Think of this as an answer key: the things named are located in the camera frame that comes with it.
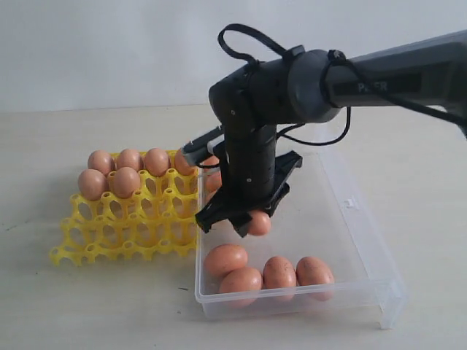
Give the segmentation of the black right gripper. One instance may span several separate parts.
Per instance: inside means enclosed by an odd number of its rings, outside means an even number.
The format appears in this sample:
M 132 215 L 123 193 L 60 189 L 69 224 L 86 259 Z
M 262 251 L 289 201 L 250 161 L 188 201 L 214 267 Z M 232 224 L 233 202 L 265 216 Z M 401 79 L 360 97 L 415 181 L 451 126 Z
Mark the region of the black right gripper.
M 302 157 L 289 151 L 276 155 L 277 127 L 235 131 L 224 127 L 220 160 L 222 186 L 196 214 L 199 228 L 208 233 L 218 222 L 228 220 L 239 237 L 244 238 L 250 228 L 253 210 L 272 216 L 280 201 L 290 192 L 287 183 Z

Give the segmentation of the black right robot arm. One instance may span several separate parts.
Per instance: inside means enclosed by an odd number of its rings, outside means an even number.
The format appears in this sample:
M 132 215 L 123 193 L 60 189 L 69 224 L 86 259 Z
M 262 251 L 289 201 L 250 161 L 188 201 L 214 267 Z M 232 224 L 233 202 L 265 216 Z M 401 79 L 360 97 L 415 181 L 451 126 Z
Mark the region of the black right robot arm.
M 277 155 L 277 140 L 308 123 L 327 123 L 342 109 L 395 105 L 466 129 L 465 31 L 348 58 L 339 50 L 285 49 L 249 26 L 229 29 L 257 39 L 277 59 L 259 61 L 217 39 L 244 65 L 209 89 L 220 126 L 183 149 L 196 166 L 210 155 L 219 160 L 221 188 L 196 214 L 204 232 L 228 220 L 245 236 L 252 211 L 272 215 L 302 164 L 296 152 Z

